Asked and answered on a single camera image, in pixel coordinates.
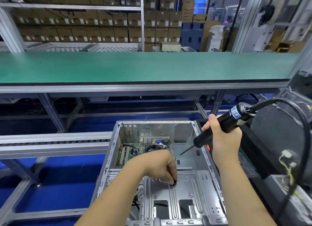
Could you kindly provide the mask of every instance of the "hand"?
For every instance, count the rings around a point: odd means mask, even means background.
[[[143,169],[144,176],[164,178],[171,185],[177,180],[177,166],[169,150],[160,149],[140,154],[130,161]]]
[[[209,121],[202,127],[202,131],[207,130],[211,126],[213,131],[213,161],[218,168],[221,168],[228,162],[238,162],[238,150],[242,132],[239,127],[230,133],[223,132],[217,117],[210,114],[208,117]]]

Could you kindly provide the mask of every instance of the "circuit board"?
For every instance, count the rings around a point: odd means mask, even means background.
[[[167,150],[171,151],[171,145],[169,145]],[[137,155],[144,153],[144,146],[140,143],[124,142],[119,147],[119,154],[117,158],[116,168],[121,169],[128,160],[134,158]]]

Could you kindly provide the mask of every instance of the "black coiled cable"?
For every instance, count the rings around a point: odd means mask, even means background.
[[[305,168],[306,168],[307,163],[308,163],[308,159],[310,156],[310,149],[311,149],[310,124],[309,124],[305,114],[303,113],[303,111],[294,102],[292,102],[288,99],[285,99],[285,98],[272,98],[272,99],[268,99],[268,100],[265,100],[263,102],[259,102],[259,103],[255,104],[254,106],[249,108],[249,111],[254,112],[254,111],[257,111],[261,108],[264,108],[265,106],[268,106],[270,104],[274,104],[277,102],[285,103],[285,104],[291,106],[294,109],[294,111],[298,114],[300,121],[303,125],[304,148],[303,148],[303,151],[301,154],[301,161],[298,165],[298,171],[296,172],[296,174],[294,176],[294,184],[290,186],[289,191],[288,191],[287,195],[285,196],[285,198],[283,199],[279,210],[274,215],[274,220],[279,219],[279,217],[283,214],[290,197],[294,194],[294,191],[296,190],[297,185],[301,183],[302,178],[303,178],[303,174],[305,172]]]

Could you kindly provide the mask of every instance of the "pci slot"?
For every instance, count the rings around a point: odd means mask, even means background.
[[[121,166],[122,163],[123,163],[123,157],[124,157],[124,153],[125,153],[125,149],[126,149],[126,148],[127,148],[126,146],[124,146],[124,147],[122,148],[121,157],[120,157],[120,161],[119,161],[119,165],[120,165],[120,166]]]
[[[126,164],[127,161],[128,161],[128,156],[129,156],[129,150],[130,150],[130,148],[131,148],[131,147],[128,147],[128,149],[127,149],[127,153],[126,153],[126,158],[125,158],[125,160],[124,160],[124,164]]]

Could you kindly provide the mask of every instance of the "green workbench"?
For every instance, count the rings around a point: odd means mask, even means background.
[[[277,81],[289,78],[297,57],[298,54],[213,52],[0,53],[0,83]]]

